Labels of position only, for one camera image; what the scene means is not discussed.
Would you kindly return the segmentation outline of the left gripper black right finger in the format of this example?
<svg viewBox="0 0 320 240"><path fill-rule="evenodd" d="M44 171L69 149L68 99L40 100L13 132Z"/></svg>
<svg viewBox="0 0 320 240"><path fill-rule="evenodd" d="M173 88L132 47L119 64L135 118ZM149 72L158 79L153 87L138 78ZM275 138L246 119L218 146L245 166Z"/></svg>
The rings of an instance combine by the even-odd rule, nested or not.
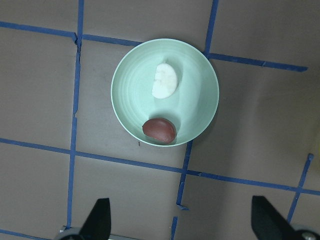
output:
<svg viewBox="0 0 320 240"><path fill-rule="evenodd" d="M258 240L303 240L285 218L260 195L251 200L251 228Z"/></svg>

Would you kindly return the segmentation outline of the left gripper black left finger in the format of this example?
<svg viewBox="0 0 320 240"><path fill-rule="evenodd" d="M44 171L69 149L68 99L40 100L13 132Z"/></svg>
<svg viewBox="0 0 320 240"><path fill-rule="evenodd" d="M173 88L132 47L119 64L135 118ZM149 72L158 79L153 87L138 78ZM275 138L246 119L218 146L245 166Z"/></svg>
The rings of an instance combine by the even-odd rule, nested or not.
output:
<svg viewBox="0 0 320 240"><path fill-rule="evenodd" d="M109 198L99 198L82 225L79 235L84 240L108 240L111 234Z"/></svg>

